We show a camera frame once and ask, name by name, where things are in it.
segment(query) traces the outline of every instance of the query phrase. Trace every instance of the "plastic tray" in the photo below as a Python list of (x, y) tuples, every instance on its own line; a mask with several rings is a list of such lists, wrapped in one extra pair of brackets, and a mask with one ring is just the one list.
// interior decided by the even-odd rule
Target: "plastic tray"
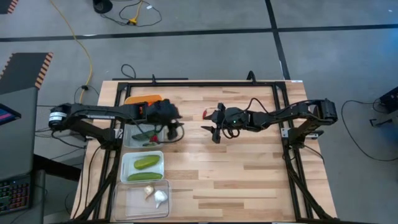
[[(139, 127), (144, 132), (152, 131), (155, 129), (155, 126), (150, 124), (140, 124)], [(131, 149), (153, 149), (161, 147), (163, 145), (163, 144), (158, 144), (156, 146), (147, 146), (147, 147), (142, 146), (144, 143), (148, 143), (149, 140), (144, 140), (144, 141), (135, 140), (131, 136), (136, 134), (141, 134), (141, 131), (138, 129), (138, 127), (136, 125), (126, 124), (124, 126), (123, 145)], [(157, 139), (159, 141), (164, 141), (164, 129), (162, 129), (161, 132), (157, 134)]]
[[(134, 163), (139, 160), (144, 158), (145, 156), (149, 155), (158, 155), (160, 156), (159, 162), (151, 167), (148, 167), (146, 169), (142, 170), (137, 170), (134, 167)], [(151, 151), (151, 152), (130, 152), (126, 153), (122, 157), (122, 165), (121, 165), (121, 171), (120, 171), (120, 181), (124, 183), (132, 182), (132, 181), (127, 181), (127, 178), (136, 173), (140, 172), (155, 172), (158, 174), (163, 175), (164, 179), (164, 156), (163, 152), (160, 151)]]
[[(161, 190), (167, 194), (168, 200), (161, 203), (156, 208), (154, 194), (145, 199), (144, 188), (151, 185), (157, 190)], [(129, 220), (146, 219), (146, 218), (164, 218), (171, 211), (171, 188), (166, 179), (134, 182), (134, 183), (118, 183), (113, 195), (112, 216), (117, 222)]]

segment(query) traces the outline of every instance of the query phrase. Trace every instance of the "garlic clove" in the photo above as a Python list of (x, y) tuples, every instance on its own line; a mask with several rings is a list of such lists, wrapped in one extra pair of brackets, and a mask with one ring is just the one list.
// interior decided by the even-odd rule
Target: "garlic clove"
[(165, 201), (167, 201), (167, 194), (161, 190), (157, 190), (155, 192), (156, 208), (159, 208), (160, 204)]
[(144, 192), (145, 192), (145, 200), (152, 195), (152, 193), (154, 193), (155, 189), (153, 186), (148, 185), (144, 188)]

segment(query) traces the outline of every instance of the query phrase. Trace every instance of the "rgb keyboard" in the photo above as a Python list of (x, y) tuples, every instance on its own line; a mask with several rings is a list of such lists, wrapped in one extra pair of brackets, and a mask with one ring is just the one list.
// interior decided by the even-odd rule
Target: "rgb keyboard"
[(30, 175), (0, 181), (0, 215), (29, 208)]

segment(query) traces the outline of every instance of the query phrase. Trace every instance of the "wooden tabletop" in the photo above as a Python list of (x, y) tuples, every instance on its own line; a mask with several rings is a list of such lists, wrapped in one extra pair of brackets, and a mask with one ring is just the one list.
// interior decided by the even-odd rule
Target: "wooden tabletop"
[[(117, 81), (103, 82), (98, 105), (113, 106), (117, 86)], [(303, 83), (287, 81), (286, 86), (290, 103), (307, 99)], [(256, 97), (268, 111), (275, 110), (270, 87), (133, 87), (131, 92), (131, 96), (152, 94), (168, 98), (178, 107), (183, 116), (181, 121), (185, 123), (185, 137), (175, 144), (166, 144), (161, 149), (165, 157), (165, 178), (169, 180), (172, 188), (172, 209), (169, 217), (140, 222), (295, 220), (287, 171), (282, 160), (278, 125), (272, 125), (260, 133), (241, 131), (240, 137), (236, 139), (222, 137), (221, 144), (213, 143), (211, 133), (200, 127), (212, 125), (211, 121), (202, 120), (202, 114), (205, 109), (212, 112), (218, 102), (223, 102), (227, 108), (232, 106), (246, 108), (249, 100)], [(279, 95), (280, 101), (283, 102), (281, 94)], [(251, 110), (262, 109), (254, 102)], [(296, 120), (295, 125), (302, 122), (303, 120)], [(109, 121), (94, 121), (94, 125), (101, 128), (108, 128), (109, 124)], [(307, 140), (306, 145), (319, 151), (317, 141)], [(98, 146), (97, 141), (88, 144), (83, 168), (83, 193), (78, 214), (85, 204), (88, 164)], [(122, 148), (122, 155), (126, 152), (134, 151)], [(325, 211), (335, 217), (335, 207), (322, 160), (306, 149), (301, 149), (301, 155), (309, 191)], [(98, 190), (103, 157), (104, 150), (100, 150), (93, 159), (88, 201)], [(81, 180), (72, 216), (78, 205), (80, 186)], [(304, 217), (302, 194), (299, 190), (297, 192)], [(104, 217), (107, 196), (108, 192), (105, 192), (100, 218)]]

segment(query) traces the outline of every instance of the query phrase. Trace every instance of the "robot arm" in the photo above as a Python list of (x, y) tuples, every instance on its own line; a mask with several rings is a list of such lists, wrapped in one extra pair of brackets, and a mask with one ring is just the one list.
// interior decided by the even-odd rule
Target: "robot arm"
[(302, 144), (306, 135), (314, 132), (322, 125), (332, 125), (337, 121), (337, 112), (335, 104), (329, 100), (307, 100), (294, 103), (284, 109), (273, 112), (255, 112), (242, 110), (239, 108), (225, 108), (224, 104), (218, 103), (218, 109), (213, 114), (204, 119), (212, 120), (216, 127), (202, 126), (212, 134), (213, 142), (220, 143), (220, 131), (226, 129), (230, 136), (227, 138), (236, 138), (240, 130), (259, 132), (267, 129), (270, 125), (291, 119), (307, 119), (302, 125), (289, 130), (290, 145)]
[(116, 142), (115, 131), (111, 128), (101, 129), (82, 119), (116, 119), (126, 124), (153, 124), (167, 126), (167, 137), (173, 140), (177, 137), (176, 129), (182, 123), (172, 121), (182, 118), (175, 105), (169, 100), (162, 100), (148, 105), (148, 103), (136, 103), (122, 106), (86, 106), (81, 104), (65, 103), (52, 108), (49, 118), (49, 127), (52, 131), (70, 129), (83, 136), (96, 138), (101, 148), (114, 150)]

